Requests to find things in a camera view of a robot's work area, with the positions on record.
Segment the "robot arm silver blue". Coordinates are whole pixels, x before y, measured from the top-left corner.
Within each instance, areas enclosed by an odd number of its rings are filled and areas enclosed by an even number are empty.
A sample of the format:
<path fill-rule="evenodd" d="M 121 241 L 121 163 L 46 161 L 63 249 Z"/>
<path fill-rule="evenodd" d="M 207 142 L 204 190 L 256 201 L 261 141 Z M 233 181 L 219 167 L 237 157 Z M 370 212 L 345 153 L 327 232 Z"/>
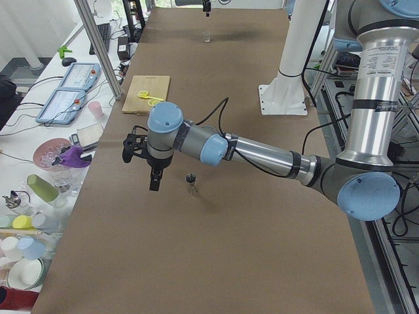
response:
<path fill-rule="evenodd" d="M 339 1 L 335 37 L 359 42 L 362 52 L 345 148 L 334 160 L 197 126 L 170 102 L 150 111 L 149 159 L 162 165 L 175 151 L 212 166 L 243 159 L 317 190 L 358 220 L 391 213 L 400 189 L 391 175 L 388 147 L 407 50 L 418 37 L 418 2 Z"/>

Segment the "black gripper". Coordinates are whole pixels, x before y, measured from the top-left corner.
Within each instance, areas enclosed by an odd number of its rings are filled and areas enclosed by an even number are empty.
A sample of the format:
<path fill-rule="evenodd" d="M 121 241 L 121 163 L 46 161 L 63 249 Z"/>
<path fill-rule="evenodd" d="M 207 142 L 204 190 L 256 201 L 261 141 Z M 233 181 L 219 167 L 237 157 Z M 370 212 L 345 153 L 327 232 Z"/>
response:
<path fill-rule="evenodd" d="M 147 163 L 151 167 L 150 185 L 149 185 L 150 191 L 159 191 L 163 170 L 171 164 L 172 158 L 173 156 L 163 158 L 163 159 L 155 158 L 154 156 L 151 156 L 151 155 L 147 157 Z"/>
<path fill-rule="evenodd" d="M 206 16 L 210 16 L 209 12 L 211 11 L 211 1 L 203 0 L 202 6 L 203 6 L 203 11 L 206 12 Z"/>

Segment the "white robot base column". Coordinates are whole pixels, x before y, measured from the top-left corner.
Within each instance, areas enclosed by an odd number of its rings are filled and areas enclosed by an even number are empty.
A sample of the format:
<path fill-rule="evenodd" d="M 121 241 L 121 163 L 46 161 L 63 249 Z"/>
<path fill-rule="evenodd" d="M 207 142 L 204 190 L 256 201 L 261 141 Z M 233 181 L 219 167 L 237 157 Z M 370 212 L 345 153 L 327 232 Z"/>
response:
<path fill-rule="evenodd" d="M 270 84 L 259 86 L 259 103 L 263 115 L 308 114 L 302 73 L 327 7 L 327 1 L 295 1 L 278 74 Z"/>

